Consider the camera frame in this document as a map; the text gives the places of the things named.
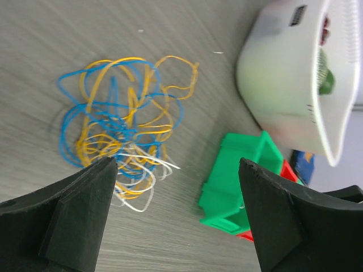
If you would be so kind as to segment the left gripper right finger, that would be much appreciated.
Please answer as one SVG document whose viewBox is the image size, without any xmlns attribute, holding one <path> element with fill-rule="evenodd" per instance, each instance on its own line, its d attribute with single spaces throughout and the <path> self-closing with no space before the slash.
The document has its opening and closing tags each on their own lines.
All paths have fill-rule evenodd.
<svg viewBox="0 0 363 272">
<path fill-rule="evenodd" d="M 320 193 L 241 159 L 239 181 L 262 271 L 361 271 L 362 190 Z"/>
</svg>

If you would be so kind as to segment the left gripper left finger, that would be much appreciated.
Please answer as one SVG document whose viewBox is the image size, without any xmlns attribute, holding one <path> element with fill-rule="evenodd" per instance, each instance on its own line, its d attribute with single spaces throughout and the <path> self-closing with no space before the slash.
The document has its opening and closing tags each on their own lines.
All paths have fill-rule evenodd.
<svg viewBox="0 0 363 272">
<path fill-rule="evenodd" d="M 103 158 L 1 203 L 1 271 L 94 271 L 117 164 Z"/>
</svg>

